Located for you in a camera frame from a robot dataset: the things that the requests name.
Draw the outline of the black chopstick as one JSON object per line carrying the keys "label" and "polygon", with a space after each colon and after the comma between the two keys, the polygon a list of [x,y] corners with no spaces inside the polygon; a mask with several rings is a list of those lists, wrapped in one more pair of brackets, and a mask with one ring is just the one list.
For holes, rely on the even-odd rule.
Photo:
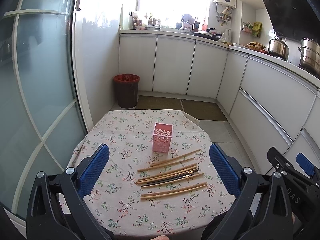
{"label": "black chopstick", "polygon": [[182,178],[187,178],[189,176],[193,176],[197,171],[198,171],[198,169],[195,168],[193,170],[184,172],[182,174],[174,175],[173,177],[170,177],[170,178],[164,178],[164,179],[161,179],[161,180],[157,180],[157,181],[152,181],[152,182],[146,183],[145,185],[143,185],[143,187],[147,187],[147,186],[151,186],[151,185],[158,185],[158,184],[161,184],[161,183],[167,183],[167,182],[170,182],[170,181],[179,180],[179,179],[182,179]]}

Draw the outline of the white kitchen cabinets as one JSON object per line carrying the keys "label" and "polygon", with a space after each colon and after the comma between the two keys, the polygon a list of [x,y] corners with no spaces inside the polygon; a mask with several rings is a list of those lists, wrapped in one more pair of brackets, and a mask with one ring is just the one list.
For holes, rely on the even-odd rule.
{"label": "white kitchen cabinets", "polygon": [[276,147],[319,165],[319,79],[286,61],[168,31],[119,33],[119,72],[140,76],[149,94],[216,101],[257,171]]}

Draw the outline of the olive floor mat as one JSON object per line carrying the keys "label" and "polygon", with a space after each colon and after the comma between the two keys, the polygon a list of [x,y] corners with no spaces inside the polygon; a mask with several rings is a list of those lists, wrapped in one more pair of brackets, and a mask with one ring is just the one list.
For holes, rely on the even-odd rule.
{"label": "olive floor mat", "polygon": [[182,100],[181,103],[186,113],[199,120],[227,121],[216,103],[193,100]]}
{"label": "olive floor mat", "polygon": [[175,109],[182,111],[179,99],[140,95],[136,109]]}

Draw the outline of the floral tablecloth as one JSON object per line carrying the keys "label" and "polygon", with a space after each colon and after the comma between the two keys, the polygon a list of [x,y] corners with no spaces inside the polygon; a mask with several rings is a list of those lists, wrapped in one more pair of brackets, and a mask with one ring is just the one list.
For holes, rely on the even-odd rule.
{"label": "floral tablecloth", "polygon": [[[152,133],[156,122],[173,126],[169,153],[152,151]],[[227,192],[210,162],[211,140],[208,134],[183,111],[110,111],[76,146],[69,165],[77,166],[101,144],[109,147],[110,158],[84,200],[97,222],[119,239],[142,239],[199,229],[215,216],[228,211],[234,202],[234,196]],[[199,152],[178,159],[195,157],[194,160],[137,172],[138,169],[199,148]],[[203,176],[144,189],[141,186],[145,184],[136,184],[139,179],[193,163],[197,163],[197,173],[204,173]],[[203,182],[207,182],[207,187],[175,196],[140,198],[141,194]]]}

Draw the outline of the glass sliding door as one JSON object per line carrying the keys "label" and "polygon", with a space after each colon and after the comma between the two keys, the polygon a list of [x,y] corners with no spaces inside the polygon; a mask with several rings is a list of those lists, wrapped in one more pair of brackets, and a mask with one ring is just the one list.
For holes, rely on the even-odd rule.
{"label": "glass sliding door", "polygon": [[25,219],[38,172],[86,134],[72,75],[74,0],[13,0],[1,19],[1,204]]}

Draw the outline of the pink perforated utensil holder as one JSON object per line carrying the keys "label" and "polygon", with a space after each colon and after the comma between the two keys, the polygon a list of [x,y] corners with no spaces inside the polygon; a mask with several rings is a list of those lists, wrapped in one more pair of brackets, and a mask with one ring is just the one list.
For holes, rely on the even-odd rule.
{"label": "pink perforated utensil holder", "polygon": [[156,122],[152,133],[152,151],[157,153],[169,153],[172,135],[172,124]]}

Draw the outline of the dark red trash bin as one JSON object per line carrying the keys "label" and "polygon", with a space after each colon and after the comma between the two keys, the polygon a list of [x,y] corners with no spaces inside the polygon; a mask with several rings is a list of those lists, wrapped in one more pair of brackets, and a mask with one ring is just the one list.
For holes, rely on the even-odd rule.
{"label": "dark red trash bin", "polygon": [[113,77],[114,91],[119,107],[133,108],[137,104],[140,77],[135,74],[119,74]]}

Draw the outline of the steel stock pot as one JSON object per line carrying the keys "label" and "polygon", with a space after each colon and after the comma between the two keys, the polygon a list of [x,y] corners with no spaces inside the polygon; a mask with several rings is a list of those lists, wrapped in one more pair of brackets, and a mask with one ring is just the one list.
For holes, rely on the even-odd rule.
{"label": "steel stock pot", "polygon": [[313,75],[319,77],[319,44],[309,38],[302,38],[298,50],[301,52],[300,65],[311,72]]}

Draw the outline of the steel kettle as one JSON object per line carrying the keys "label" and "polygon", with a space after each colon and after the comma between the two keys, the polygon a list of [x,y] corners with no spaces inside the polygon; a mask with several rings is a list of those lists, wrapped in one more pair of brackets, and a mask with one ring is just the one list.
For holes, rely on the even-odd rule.
{"label": "steel kettle", "polygon": [[274,34],[275,37],[270,39],[268,43],[268,53],[274,57],[287,61],[289,58],[289,47],[285,43],[286,40],[281,37],[281,34]]}

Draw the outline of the black frying pan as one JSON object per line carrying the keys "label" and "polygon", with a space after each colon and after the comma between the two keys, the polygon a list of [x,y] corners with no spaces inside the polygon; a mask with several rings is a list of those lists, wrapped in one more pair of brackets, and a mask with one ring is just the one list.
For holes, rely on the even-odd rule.
{"label": "black frying pan", "polygon": [[223,33],[220,33],[215,28],[208,28],[205,31],[198,31],[193,33],[194,36],[207,38],[213,41],[218,41]]}

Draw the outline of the yellow snack bag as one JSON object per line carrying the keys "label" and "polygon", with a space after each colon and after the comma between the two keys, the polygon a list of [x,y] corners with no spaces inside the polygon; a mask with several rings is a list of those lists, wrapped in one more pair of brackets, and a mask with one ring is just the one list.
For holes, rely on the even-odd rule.
{"label": "yellow snack bag", "polygon": [[263,24],[261,22],[254,22],[253,28],[252,28],[252,36],[254,37],[260,37],[261,30],[263,28]]}

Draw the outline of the black range hood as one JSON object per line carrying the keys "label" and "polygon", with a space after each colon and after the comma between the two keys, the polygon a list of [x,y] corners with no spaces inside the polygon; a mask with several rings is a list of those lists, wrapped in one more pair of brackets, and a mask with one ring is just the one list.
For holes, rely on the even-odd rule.
{"label": "black range hood", "polygon": [[319,19],[307,0],[263,0],[274,31],[299,41],[319,42]]}

